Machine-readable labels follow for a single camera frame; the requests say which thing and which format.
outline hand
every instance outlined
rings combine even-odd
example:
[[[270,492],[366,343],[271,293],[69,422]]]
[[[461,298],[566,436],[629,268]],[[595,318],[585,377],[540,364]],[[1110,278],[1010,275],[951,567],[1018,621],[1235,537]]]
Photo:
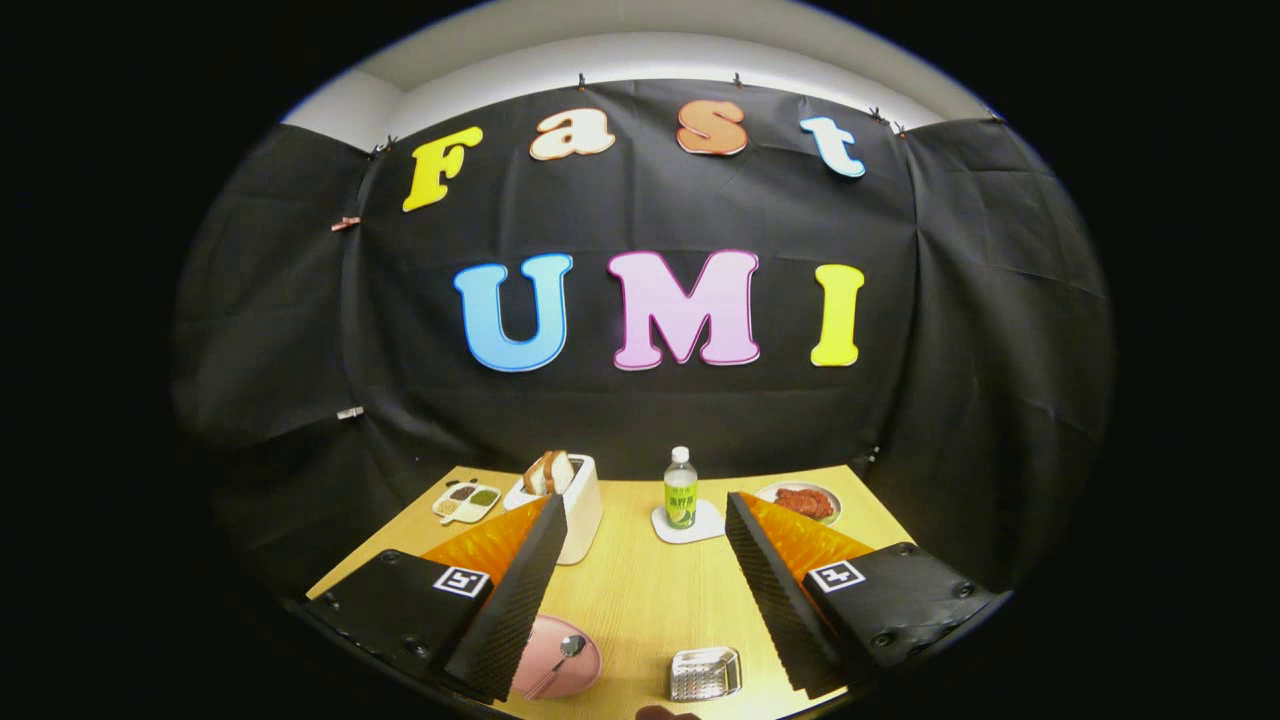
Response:
[[[675,712],[667,710],[660,705],[646,705],[640,710],[636,710],[636,720],[701,720],[692,712],[681,712],[676,715]]]

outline white coaster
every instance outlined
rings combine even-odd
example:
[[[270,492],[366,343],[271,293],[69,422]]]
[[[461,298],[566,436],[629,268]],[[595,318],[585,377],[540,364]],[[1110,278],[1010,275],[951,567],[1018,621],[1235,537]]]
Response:
[[[724,534],[724,518],[716,510],[716,506],[705,500],[698,501],[698,510],[694,511],[694,524],[677,530],[667,524],[667,510],[662,506],[654,507],[649,519],[653,520],[653,529],[658,537],[672,544],[684,544],[700,539],[714,538]]]

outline screw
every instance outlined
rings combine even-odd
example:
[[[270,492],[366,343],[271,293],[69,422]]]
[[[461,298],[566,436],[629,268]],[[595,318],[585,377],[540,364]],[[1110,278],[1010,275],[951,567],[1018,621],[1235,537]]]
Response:
[[[412,652],[420,660],[426,660],[426,646],[422,641],[417,639],[417,635],[404,635],[404,650]]]

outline toaster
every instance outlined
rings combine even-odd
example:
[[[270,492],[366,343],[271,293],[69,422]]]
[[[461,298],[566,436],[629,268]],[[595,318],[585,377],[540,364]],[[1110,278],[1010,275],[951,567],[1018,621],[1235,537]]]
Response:
[[[564,496],[564,519],[568,532],[564,534],[564,544],[561,547],[557,565],[573,565],[586,556],[595,539],[595,532],[600,528],[600,516],[604,514],[604,503],[600,501],[600,480],[595,475],[595,459],[590,455],[568,454],[568,462],[573,466],[573,478],[568,482]],[[529,495],[524,489],[524,482],[516,479],[511,492],[502,500],[502,506],[515,510],[521,505],[530,503],[541,496]]]

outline letter u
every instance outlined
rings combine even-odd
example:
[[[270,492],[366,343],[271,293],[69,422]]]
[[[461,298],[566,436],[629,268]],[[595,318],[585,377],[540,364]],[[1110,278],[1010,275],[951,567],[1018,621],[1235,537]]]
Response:
[[[503,373],[524,373],[547,365],[559,355],[568,336],[564,319],[564,273],[573,259],[561,252],[535,255],[520,265],[520,273],[534,281],[538,333],[515,342],[502,329],[502,301],[498,287],[507,279],[507,268],[476,265],[453,278],[462,293],[462,323],[471,355],[486,368]]]

